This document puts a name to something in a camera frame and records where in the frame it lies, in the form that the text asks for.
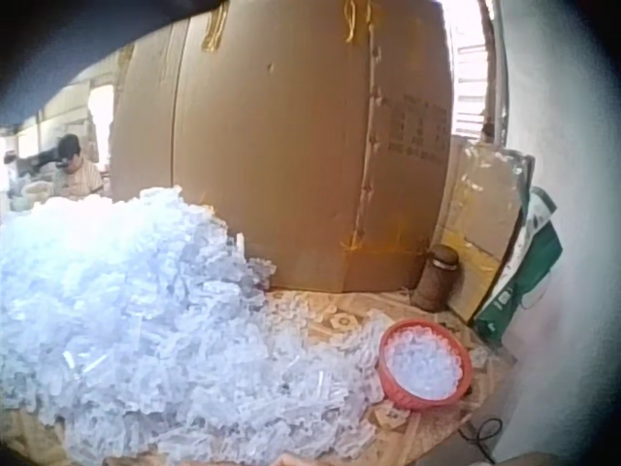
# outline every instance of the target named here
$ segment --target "pile of clear plastic pieces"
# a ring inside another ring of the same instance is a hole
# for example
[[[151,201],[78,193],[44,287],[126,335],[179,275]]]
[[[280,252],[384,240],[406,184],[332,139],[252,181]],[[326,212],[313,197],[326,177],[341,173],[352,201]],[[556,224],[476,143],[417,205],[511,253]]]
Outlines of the pile of clear plastic pieces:
[[[389,341],[386,365],[400,386],[426,400],[448,398],[463,376],[461,359],[448,341],[423,326],[409,327]]]
[[[390,320],[308,344],[308,305],[269,299],[275,268],[178,188],[52,198],[6,221],[0,250],[0,400],[62,418],[74,461],[157,448],[260,465],[356,456],[373,439],[362,416],[383,397]]]

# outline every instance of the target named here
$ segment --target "man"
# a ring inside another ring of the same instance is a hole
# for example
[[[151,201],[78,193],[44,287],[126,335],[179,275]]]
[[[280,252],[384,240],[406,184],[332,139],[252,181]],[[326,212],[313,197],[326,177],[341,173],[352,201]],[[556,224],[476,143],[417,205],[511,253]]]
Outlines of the man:
[[[80,141],[67,134],[58,142],[60,163],[53,177],[53,195],[72,200],[103,191],[104,182],[97,167],[81,155]]]

